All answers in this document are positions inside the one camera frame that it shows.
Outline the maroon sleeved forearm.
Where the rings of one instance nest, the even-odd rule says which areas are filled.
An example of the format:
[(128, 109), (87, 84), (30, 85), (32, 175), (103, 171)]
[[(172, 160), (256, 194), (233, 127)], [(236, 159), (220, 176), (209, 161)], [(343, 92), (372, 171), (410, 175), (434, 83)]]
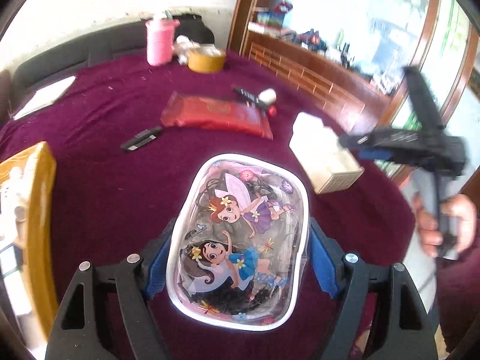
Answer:
[(457, 260), (436, 260), (439, 323), (451, 353), (479, 315), (479, 225)]

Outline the right hand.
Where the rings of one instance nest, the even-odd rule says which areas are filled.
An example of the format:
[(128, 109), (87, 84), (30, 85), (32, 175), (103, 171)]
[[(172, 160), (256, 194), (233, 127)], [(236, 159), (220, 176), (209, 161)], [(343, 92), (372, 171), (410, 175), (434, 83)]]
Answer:
[[(432, 258), (438, 256), (438, 247), (443, 243), (443, 235), (438, 230), (436, 219), (425, 209), (419, 193), (413, 195), (412, 207), (416, 217), (416, 230), (419, 233), (422, 250)], [(456, 194), (441, 205), (443, 214), (456, 217), (456, 252), (467, 250), (475, 238), (477, 228), (477, 209), (464, 194)]]

